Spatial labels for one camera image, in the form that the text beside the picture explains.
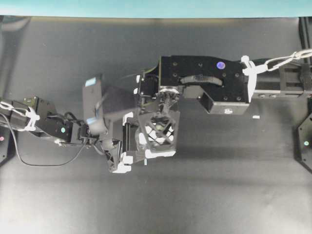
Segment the teal wall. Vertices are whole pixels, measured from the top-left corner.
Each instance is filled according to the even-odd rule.
[[[312,16],[312,0],[0,0],[1,15],[108,18]]]

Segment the dark gray tabletop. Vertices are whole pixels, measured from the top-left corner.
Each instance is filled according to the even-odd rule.
[[[82,117],[81,87],[94,74],[132,90],[134,80],[120,78],[155,66],[161,55],[239,60],[300,49],[295,18],[38,17],[21,31],[3,31],[0,85],[7,98],[37,95]],[[62,168],[9,160],[0,167],[0,232],[312,232],[312,174],[294,160],[305,101],[254,100],[243,116],[209,116],[196,100],[182,99],[179,107],[177,154],[124,175],[110,174],[93,149]],[[36,163],[63,162],[77,151],[28,133],[19,134],[19,149]]]

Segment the mounting plate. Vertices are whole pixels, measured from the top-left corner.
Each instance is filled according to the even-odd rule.
[[[312,171],[312,114],[310,114],[298,128],[299,134],[299,162]]]
[[[10,130],[4,127],[0,127],[0,164],[2,164],[8,158],[10,137]]]

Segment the purple dot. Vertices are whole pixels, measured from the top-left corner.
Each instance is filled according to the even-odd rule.
[[[216,64],[216,67],[220,70],[223,70],[225,68],[225,63],[224,62],[218,62]]]

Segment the bolt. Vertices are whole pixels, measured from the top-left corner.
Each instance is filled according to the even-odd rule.
[[[225,109],[225,110],[224,110],[224,113],[227,114],[227,115],[228,115],[228,114],[232,114],[232,113],[233,113],[233,110],[230,109],[230,108],[228,108],[228,109]]]

